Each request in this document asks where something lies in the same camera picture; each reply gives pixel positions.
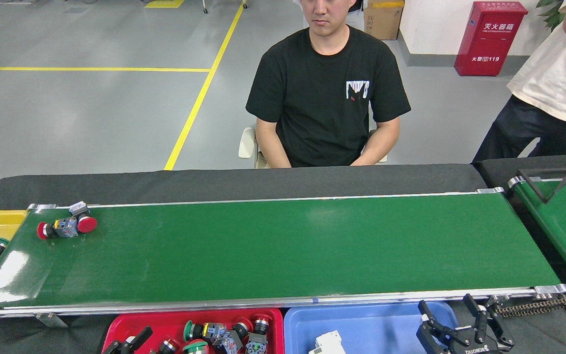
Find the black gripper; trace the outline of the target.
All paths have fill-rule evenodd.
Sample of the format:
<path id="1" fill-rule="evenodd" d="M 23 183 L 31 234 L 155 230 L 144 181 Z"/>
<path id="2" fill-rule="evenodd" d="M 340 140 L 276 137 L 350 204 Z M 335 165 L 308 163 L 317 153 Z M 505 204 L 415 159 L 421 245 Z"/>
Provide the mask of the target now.
<path id="1" fill-rule="evenodd" d="M 463 302 L 475 319 L 474 325 L 466 329 L 466 338 L 456 329 L 438 322 L 426 302 L 420 300 L 422 324 L 416 337 L 427 354 L 486 354 L 514 347 L 516 341 L 501 314 L 496 312 L 501 307 L 496 296 L 489 298 L 485 306 L 478 305 L 470 294 L 465 294 Z"/>

